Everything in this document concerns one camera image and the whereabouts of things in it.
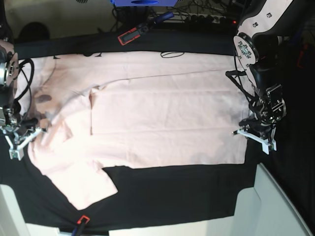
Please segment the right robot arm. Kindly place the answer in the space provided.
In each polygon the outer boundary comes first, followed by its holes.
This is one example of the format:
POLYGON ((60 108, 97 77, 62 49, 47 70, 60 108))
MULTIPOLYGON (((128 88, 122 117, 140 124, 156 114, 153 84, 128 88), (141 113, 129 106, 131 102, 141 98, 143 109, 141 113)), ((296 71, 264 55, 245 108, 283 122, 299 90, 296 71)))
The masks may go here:
POLYGON ((9 144, 12 158, 21 158, 24 147, 46 129, 39 127, 38 119, 29 118, 32 106, 31 84, 34 77, 34 62, 25 59, 19 62, 14 50, 12 30, 5 15, 4 1, 0 2, 0 134, 9 144), (16 96, 17 79, 24 74, 25 64, 31 66, 26 87, 16 96))

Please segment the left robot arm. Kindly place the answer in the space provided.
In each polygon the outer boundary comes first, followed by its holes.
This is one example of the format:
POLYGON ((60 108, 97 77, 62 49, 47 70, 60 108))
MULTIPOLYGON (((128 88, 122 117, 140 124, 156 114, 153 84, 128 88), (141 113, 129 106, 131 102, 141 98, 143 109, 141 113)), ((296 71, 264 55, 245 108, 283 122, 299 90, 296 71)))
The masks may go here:
POLYGON ((314 7, 313 0, 252 0, 233 37, 234 61, 243 71, 226 76, 250 110, 234 134, 261 143, 265 153, 277 149, 276 125, 286 115, 281 85, 285 48, 314 7))

